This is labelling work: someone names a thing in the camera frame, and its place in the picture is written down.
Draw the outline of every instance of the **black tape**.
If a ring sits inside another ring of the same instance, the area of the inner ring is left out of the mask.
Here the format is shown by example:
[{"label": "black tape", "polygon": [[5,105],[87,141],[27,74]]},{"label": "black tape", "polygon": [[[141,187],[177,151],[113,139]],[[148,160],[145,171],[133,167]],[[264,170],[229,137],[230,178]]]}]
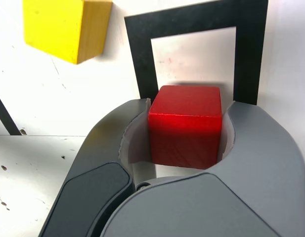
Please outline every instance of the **black tape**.
[{"label": "black tape", "polygon": [[158,93],[151,39],[236,27],[234,100],[257,104],[268,0],[220,0],[125,17],[141,98]]}]

